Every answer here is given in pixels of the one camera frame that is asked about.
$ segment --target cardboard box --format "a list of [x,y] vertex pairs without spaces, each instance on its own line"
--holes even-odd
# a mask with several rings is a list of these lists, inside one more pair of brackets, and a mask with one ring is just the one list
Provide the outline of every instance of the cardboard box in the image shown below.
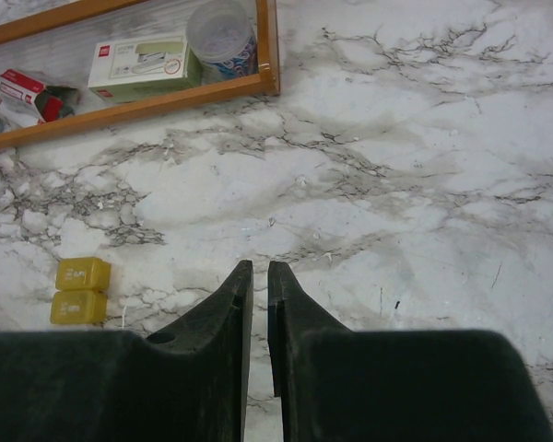
[[62,116],[65,105],[77,102],[79,94],[45,74],[8,69],[0,75],[0,98],[11,111],[52,122]]
[[197,87],[201,66],[183,33],[150,35],[96,46],[88,88],[126,103]]

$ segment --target clear plastic container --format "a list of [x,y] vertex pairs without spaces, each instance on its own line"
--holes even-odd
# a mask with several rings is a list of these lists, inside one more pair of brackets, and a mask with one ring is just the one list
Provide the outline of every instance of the clear plastic container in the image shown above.
[[214,0],[199,6],[186,25],[186,39],[211,81],[258,70],[252,24],[237,2]]

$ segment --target box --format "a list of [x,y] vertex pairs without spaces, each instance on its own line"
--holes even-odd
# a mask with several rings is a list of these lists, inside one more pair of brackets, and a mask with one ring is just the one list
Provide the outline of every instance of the box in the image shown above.
[[113,103],[147,99],[200,84],[201,66],[184,33],[99,43],[88,79],[91,91]]
[[51,324],[95,324],[103,322],[107,297],[96,290],[57,292],[53,296]]
[[70,104],[77,103],[77,89],[39,72],[8,69],[0,75],[0,98],[14,112],[25,113],[38,122],[62,117]]
[[58,290],[106,290],[111,280],[111,265],[99,258],[70,258],[57,267]]

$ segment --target container lid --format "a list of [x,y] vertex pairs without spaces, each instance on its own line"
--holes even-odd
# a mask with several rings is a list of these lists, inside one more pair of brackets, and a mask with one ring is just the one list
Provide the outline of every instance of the container lid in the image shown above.
[[252,32],[246,11],[231,0],[214,0],[199,6],[186,24],[186,39],[194,54],[210,63],[235,57]]

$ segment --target yellow cube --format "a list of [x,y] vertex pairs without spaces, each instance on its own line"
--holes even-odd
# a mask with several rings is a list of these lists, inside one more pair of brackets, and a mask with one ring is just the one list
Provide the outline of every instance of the yellow cube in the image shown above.
[[94,324],[103,322],[107,297],[95,290],[57,292],[52,302],[52,324]]
[[106,290],[111,279],[111,265],[99,258],[61,260],[55,288],[58,290]]

